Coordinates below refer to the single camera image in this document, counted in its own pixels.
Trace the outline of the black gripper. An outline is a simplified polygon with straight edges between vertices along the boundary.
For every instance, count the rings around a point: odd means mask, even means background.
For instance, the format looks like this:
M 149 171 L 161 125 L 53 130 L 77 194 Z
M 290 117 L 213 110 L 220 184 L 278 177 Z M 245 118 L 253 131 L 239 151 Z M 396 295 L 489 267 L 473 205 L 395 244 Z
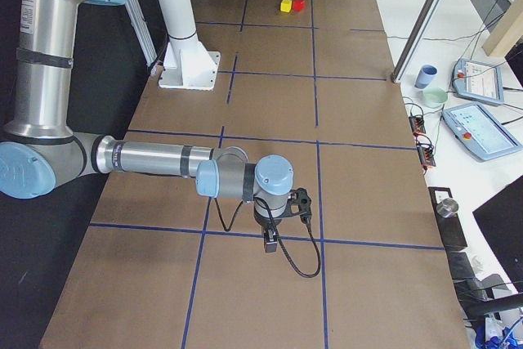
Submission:
M 283 221 L 282 218 L 273 218 L 273 223 L 269 217 L 261 215 L 257 210 L 254 210 L 254 218 L 262 228 L 264 239 L 264 252 L 275 253 L 279 242 L 278 235 L 275 233 L 275 228 Z

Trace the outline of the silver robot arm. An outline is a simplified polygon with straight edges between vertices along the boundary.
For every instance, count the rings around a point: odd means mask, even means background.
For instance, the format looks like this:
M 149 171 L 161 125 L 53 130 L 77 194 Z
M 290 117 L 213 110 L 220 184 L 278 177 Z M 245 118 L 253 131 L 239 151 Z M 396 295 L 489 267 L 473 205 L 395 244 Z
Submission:
M 46 195 L 91 173 L 137 172 L 194 178 L 197 192 L 253 203 L 264 246 L 282 246 L 277 226 L 291 205 L 293 168 L 279 155 L 250 163 L 240 148 L 119 141 L 73 132 L 66 123 L 78 7 L 126 0 L 22 0 L 16 51 L 15 115 L 1 144 L 1 190 L 17 199 Z

